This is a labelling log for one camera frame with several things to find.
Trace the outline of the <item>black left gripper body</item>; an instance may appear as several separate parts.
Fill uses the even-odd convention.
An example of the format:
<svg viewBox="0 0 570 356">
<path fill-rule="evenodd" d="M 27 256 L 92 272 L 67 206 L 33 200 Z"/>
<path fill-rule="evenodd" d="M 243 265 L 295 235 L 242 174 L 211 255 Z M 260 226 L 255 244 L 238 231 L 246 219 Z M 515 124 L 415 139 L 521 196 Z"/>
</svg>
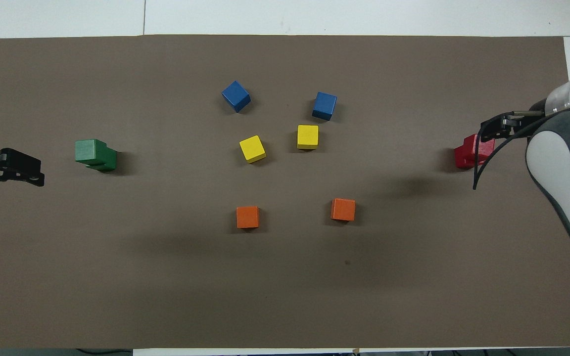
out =
<svg viewBox="0 0 570 356">
<path fill-rule="evenodd" d="M 12 148 L 1 149 L 0 181 L 19 181 L 18 172 L 41 172 L 41 160 Z"/>
</svg>

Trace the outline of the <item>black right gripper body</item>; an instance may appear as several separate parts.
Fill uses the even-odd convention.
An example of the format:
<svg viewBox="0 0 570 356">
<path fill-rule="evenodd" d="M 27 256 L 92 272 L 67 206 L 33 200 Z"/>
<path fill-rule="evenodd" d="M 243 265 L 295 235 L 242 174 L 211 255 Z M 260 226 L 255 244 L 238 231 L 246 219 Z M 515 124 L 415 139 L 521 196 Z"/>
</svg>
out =
<svg viewBox="0 0 570 356">
<path fill-rule="evenodd" d="M 545 100 L 541 100 L 533 104 L 529 110 L 526 111 L 527 115 L 523 115 L 522 111 L 511 111 L 503 113 L 498 116 L 498 139 L 507 139 L 513 134 L 531 126 L 538 122 L 538 120 L 545 117 Z"/>
</svg>

